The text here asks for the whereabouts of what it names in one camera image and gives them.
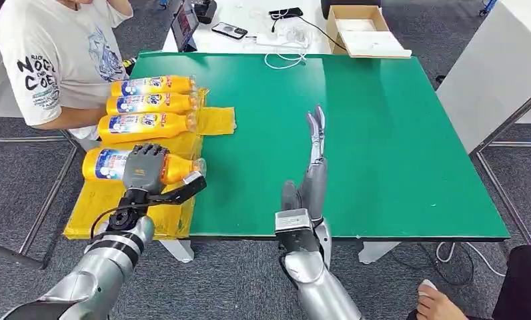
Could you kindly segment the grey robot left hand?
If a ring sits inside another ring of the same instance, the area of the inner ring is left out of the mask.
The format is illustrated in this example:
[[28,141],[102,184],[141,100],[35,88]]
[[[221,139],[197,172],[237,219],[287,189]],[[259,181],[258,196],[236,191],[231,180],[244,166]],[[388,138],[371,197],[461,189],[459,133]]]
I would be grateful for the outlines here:
[[127,156],[123,177],[126,189],[141,189],[150,195],[159,195],[164,184],[161,180],[169,150],[160,144],[134,145]]

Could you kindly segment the person's hand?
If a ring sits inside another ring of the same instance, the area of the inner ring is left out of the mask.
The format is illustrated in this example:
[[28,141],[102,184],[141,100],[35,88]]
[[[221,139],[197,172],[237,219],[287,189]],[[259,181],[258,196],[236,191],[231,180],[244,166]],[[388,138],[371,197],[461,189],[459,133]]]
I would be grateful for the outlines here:
[[428,279],[423,280],[417,289],[418,304],[415,317],[418,320],[455,319],[468,320],[467,316],[445,294]]

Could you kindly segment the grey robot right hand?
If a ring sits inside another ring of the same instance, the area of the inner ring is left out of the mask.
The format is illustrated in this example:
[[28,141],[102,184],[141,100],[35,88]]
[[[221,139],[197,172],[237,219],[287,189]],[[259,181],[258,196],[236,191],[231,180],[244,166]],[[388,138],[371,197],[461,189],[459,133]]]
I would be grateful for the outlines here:
[[306,113],[310,129],[310,161],[301,184],[286,181],[282,187],[282,210],[305,208],[314,225],[323,220],[328,164],[324,157],[326,117],[320,105]]

